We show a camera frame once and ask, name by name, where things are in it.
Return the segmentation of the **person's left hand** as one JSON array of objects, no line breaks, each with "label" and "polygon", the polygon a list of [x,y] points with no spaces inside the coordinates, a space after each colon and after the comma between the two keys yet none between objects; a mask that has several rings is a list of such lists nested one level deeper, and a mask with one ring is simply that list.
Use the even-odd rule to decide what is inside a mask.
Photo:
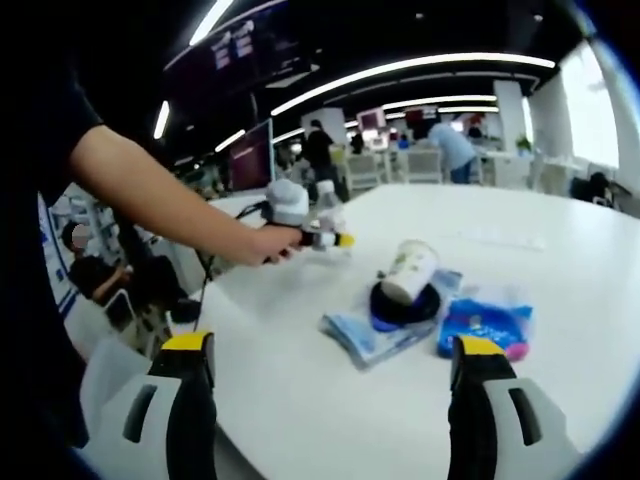
[{"label": "person's left hand", "polygon": [[302,232],[290,227],[266,225],[250,229],[242,240],[237,260],[248,266],[278,263],[301,248]]}]

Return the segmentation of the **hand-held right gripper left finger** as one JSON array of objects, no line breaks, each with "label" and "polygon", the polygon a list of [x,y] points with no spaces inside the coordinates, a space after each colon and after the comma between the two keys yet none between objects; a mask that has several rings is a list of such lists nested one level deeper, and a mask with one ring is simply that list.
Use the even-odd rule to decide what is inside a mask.
[{"label": "hand-held right gripper left finger", "polygon": [[110,337],[87,365],[87,462],[102,479],[213,479],[214,335],[189,332],[148,359]]}]

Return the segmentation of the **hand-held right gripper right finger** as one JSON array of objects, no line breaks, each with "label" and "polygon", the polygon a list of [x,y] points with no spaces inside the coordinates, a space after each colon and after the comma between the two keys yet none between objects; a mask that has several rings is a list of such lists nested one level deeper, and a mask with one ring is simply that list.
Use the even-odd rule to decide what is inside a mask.
[{"label": "hand-held right gripper right finger", "polygon": [[560,407],[486,338],[453,339],[448,421],[450,479],[564,479],[581,461]]}]

